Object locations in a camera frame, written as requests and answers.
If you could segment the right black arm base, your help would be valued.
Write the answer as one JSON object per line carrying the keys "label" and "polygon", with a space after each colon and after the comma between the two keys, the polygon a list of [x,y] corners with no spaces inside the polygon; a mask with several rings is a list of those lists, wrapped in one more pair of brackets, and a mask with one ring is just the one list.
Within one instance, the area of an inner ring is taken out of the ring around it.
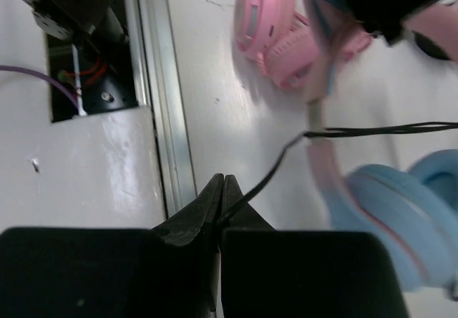
{"label": "right black arm base", "polygon": [[125,0],[22,0],[45,33],[52,122],[138,106]]}

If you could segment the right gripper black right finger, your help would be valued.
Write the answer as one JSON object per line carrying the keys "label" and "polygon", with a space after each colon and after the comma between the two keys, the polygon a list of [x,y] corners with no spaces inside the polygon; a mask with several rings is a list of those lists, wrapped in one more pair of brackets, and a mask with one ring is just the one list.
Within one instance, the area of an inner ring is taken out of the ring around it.
{"label": "right gripper black right finger", "polygon": [[369,233],[277,231],[250,206],[221,240],[225,317],[407,317],[394,267]]}

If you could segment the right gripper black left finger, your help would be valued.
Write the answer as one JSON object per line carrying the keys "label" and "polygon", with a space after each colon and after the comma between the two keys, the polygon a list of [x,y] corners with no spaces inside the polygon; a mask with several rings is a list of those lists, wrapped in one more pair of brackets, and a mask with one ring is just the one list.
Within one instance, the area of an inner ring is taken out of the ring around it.
{"label": "right gripper black left finger", "polygon": [[1,234],[3,317],[211,317],[224,177],[151,229],[13,227]]}

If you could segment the blue pink cat-ear headphones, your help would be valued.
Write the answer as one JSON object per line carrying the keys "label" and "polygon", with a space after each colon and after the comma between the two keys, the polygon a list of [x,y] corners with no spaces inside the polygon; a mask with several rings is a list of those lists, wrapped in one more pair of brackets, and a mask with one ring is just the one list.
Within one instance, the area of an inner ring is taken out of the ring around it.
{"label": "blue pink cat-ear headphones", "polygon": [[409,170],[362,165],[338,167],[333,138],[408,135],[457,128],[455,122],[417,122],[373,128],[327,128],[323,107],[344,47],[360,30],[346,0],[303,0],[321,54],[306,94],[311,130],[307,154],[315,183],[339,231],[375,235],[389,252],[401,288],[443,289],[457,299],[457,150],[438,150]]}

